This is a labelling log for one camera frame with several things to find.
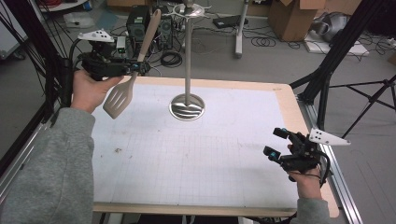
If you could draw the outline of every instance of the camera mount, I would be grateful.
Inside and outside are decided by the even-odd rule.
[[[104,30],[79,34],[78,39],[88,40],[92,45],[92,51],[79,54],[77,62],[82,61],[82,67],[92,75],[94,80],[102,80],[103,77],[128,76],[133,72],[144,75],[150,69],[147,62],[114,57],[112,52],[116,49],[116,39]]]

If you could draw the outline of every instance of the electronic equipment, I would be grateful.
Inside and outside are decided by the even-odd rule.
[[[239,22],[241,16],[230,16],[230,17],[223,17],[223,18],[217,18],[213,19],[213,24],[216,25],[219,29],[224,29],[227,27],[235,27],[239,26]]]
[[[285,139],[289,138],[292,143],[291,155],[280,156],[280,152],[271,147],[265,147],[263,153],[268,156],[268,160],[280,164],[285,171],[299,171],[304,174],[320,165],[320,157],[324,157],[326,158],[327,166],[324,175],[320,179],[321,184],[325,182],[330,172],[330,159],[324,152],[318,150],[318,144],[328,146],[350,145],[350,142],[345,139],[314,128],[307,136],[303,136],[301,133],[289,132],[286,129],[275,128],[274,135]]]
[[[132,6],[126,22],[126,29],[131,41],[135,43],[143,42],[149,26],[149,20],[149,6]]]
[[[126,49],[125,49],[125,42],[126,42],[126,36],[119,36],[119,37],[117,37],[117,46],[116,46],[116,49],[117,49],[117,52],[118,52],[119,54],[124,54],[124,53],[126,52]]]
[[[158,26],[158,48],[171,49],[173,47],[173,19],[167,6],[155,6],[153,11],[159,9],[162,13],[160,25]]]
[[[113,56],[114,50],[120,52],[125,49],[125,36],[117,37],[116,44],[111,35],[104,30],[98,30],[80,34],[78,39],[88,40],[92,45],[92,51],[79,54],[78,60],[82,61],[82,67],[94,80],[102,80],[103,77],[130,76],[132,72],[144,75],[151,68],[147,62]]]

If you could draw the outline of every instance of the floor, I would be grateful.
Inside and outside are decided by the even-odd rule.
[[[109,11],[104,6],[95,7],[90,15],[98,28],[106,27],[111,30],[126,22],[124,15]],[[210,19],[194,20],[192,78],[291,83],[315,71],[324,59],[324,54],[308,53],[303,43],[289,44],[263,35],[265,33],[274,36],[267,27],[265,18],[248,19],[245,35],[257,36],[261,39],[245,37],[241,59],[235,59],[233,54],[234,31],[227,29],[225,33],[218,33],[200,29],[200,27],[215,29],[215,26]],[[79,32],[95,29],[97,28],[70,29],[70,35],[76,36]],[[375,36],[371,40],[366,35],[362,37],[364,39],[361,42],[370,49],[370,54],[362,58],[346,56],[335,70],[331,85],[381,81],[395,75],[395,65],[387,62],[387,58],[394,50],[375,50],[378,48],[376,43],[380,37]],[[257,41],[261,41],[260,47],[253,45],[258,43]],[[82,44],[81,49],[87,50],[89,46]],[[155,57],[158,55],[153,55],[150,61],[154,62]],[[184,77],[184,75],[183,65],[177,68],[158,66],[151,69],[148,74],[153,77]],[[371,95],[381,87],[381,84],[363,85],[358,89]],[[304,86],[296,88],[294,92],[298,94],[303,90]],[[2,157],[44,101],[35,70],[29,60],[0,61],[0,94],[3,96],[0,98],[2,127],[0,157]],[[381,95],[380,100],[393,104],[390,89]],[[367,102],[366,97],[345,87],[330,89],[325,121],[326,132],[342,136]],[[394,136],[396,136],[395,111],[374,104],[346,137],[352,145],[332,148],[363,223],[396,223]],[[332,223],[347,223],[342,208],[340,217],[333,218]]]

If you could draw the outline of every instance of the storage box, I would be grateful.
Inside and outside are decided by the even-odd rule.
[[[270,11],[270,6],[254,5],[252,1],[248,1],[248,7],[247,7],[248,16],[264,17],[264,16],[268,16],[269,11]]]
[[[342,12],[352,15],[360,3],[361,0],[327,0],[325,7],[318,10],[317,16],[320,16],[323,12]]]
[[[303,41],[318,9],[326,0],[274,0],[268,24],[284,41]]]
[[[115,9],[130,10],[132,6],[151,6],[152,0],[107,0],[107,6]]]
[[[394,53],[392,54],[392,56],[390,56],[390,57],[388,58],[388,62],[389,62],[389,63],[392,63],[392,64],[394,64],[394,65],[396,65],[396,52],[394,52]]]

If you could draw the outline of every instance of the vertical metal pole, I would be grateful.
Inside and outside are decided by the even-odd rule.
[[[190,88],[191,88],[191,18],[186,18],[186,103],[190,105]]]
[[[245,17],[247,16],[247,13],[248,13],[248,0],[245,0],[244,9],[242,10],[242,15],[239,18],[241,21],[239,22],[238,35],[242,35],[242,30],[244,29]]]

